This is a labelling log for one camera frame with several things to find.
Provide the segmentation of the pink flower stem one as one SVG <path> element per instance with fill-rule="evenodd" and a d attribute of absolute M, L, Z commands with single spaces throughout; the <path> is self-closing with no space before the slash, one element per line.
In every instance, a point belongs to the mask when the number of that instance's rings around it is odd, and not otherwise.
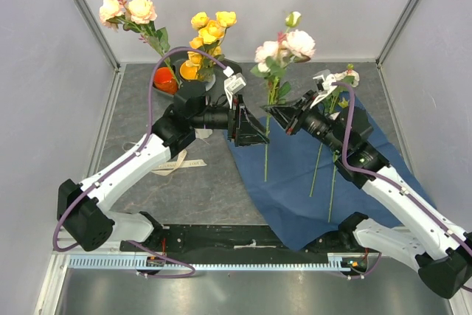
<path fill-rule="evenodd" d="M 159 56 L 170 51 L 166 27 L 156 28 L 157 12 L 151 0 L 103 0 L 99 8 L 100 23 L 109 29 L 134 32 Z"/>

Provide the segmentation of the cream printed ribbon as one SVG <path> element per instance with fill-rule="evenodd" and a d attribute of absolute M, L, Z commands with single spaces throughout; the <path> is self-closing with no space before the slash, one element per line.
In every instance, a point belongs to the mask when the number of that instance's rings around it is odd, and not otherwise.
<path fill-rule="evenodd" d="M 203 159 L 187 159 L 185 149 L 172 157 L 170 148 L 165 147 L 162 141 L 156 137 L 150 138 L 146 143 L 143 140 L 137 142 L 133 148 L 129 149 L 129 152 L 131 160 L 117 171 L 125 178 L 137 177 L 140 179 L 147 173 L 168 176 L 178 169 L 207 165 Z"/>

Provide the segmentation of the pale pink flower stem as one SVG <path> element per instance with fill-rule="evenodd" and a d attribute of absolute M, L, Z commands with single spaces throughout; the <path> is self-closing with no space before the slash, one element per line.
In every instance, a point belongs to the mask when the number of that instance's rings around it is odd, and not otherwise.
<path fill-rule="evenodd" d="M 339 108 L 346 108 L 349 105 L 349 100 L 347 100 L 345 97 L 343 97 L 341 100 L 336 99 L 332 101 L 332 106 L 330 107 L 329 112 L 331 114 L 336 115 L 336 112 L 334 112 L 334 108 L 338 106 Z M 336 172 L 337 172 L 337 167 L 336 167 L 336 161 L 339 157 L 340 153 L 335 151 L 332 153 L 332 163 L 333 163 L 333 170 L 332 170 L 332 179 L 331 179 L 331 186 L 330 186 L 330 202 L 329 202 L 329 207 L 328 207 L 328 217 L 327 221 L 330 223 L 332 219 L 332 213 L 333 213 L 333 201 L 334 201 L 334 191 L 335 191 L 335 184 L 336 184 Z"/>

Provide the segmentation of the yellow flower bunch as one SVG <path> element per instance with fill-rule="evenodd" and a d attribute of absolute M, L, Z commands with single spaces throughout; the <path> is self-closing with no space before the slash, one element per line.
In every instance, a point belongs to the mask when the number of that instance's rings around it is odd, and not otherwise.
<path fill-rule="evenodd" d="M 195 49 L 205 52 L 217 60 L 224 59 L 221 43 L 226 37 L 227 30 L 236 23 L 237 14 L 234 11 L 218 11 L 214 19 L 211 19 L 205 12 L 199 12 L 192 17 L 191 25 L 197 35 L 189 42 L 192 51 L 187 53 L 185 61 L 188 60 L 199 66 L 197 80 L 209 82 L 218 65 L 200 52 L 195 52 Z"/>

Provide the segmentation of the pink flower stem two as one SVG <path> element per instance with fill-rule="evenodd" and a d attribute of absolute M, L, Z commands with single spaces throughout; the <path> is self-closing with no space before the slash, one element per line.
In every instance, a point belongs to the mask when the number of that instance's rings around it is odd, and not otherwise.
<path fill-rule="evenodd" d="M 285 17 L 285 30 L 277 33 L 275 41 L 265 41 L 255 50 L 251 73 L 265 81 L 267 104 L 282 103 L 291 90 L 291 84 L 283 78 L 292 63 L 304 63 L 315 54 L 316 42 L 298 26 L 302 14 L 292 11 Z"/>

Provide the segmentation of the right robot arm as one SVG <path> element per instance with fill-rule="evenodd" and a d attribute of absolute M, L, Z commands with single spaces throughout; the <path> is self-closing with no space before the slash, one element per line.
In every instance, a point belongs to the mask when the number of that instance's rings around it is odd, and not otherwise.
<path fill-rule="evenodd" d="M 368 142 L 372 126 L 353 94 L 335 119 L 319 111 L 320 102 L 319 95 L 308 91 L 298 100 L 263 110 L 288 135 L 306 131 L 337 153 L 343 178 L 386 207 L 409 231 L 403 235 L 356 213 L 349 218 L 353 225 L 337 234 L 340 247 L 378 251 L 416 271 L 436 295 L 452 298 L 471 278 L 471 234 L 433 208 Z"/>

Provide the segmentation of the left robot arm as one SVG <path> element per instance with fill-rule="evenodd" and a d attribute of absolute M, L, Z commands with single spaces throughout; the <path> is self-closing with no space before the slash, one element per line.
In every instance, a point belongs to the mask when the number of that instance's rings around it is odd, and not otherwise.
<path fill-rule="evenodd" d="M 76 245 L 90 252 L 108 241 L 137 242 L 144 250 L 159 248 L 161 225 L 148 213 L 112 212 L 115 202 L 152 169 L 170 161 L 196 139 L 196 130 L 224 130 L 235 146 L 268 144 L 263 125 L 243 102 L 240 74 L 223 82 L 228 103 L 211 104 L 204 85 L 185 83 L 146 134 L 99 173 L 76 184 L 68 179 L 58 191 L 58 226 Z"/>

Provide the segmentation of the blue wrapping paper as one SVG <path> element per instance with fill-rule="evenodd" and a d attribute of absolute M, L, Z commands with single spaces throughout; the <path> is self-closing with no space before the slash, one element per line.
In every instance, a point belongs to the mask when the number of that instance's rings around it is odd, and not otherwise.
<path fill-rule="evenodd" d="M 361 212 L 387 227 L 399 220 L 381 203 L 336 172 L 333 213 L 328 207 L 332 155 L 305 131 L 287 135 L 270 121 L 269 145 L 236 147 L 229 144 L 246 192 L 282 243 L 299 250 Z"/>

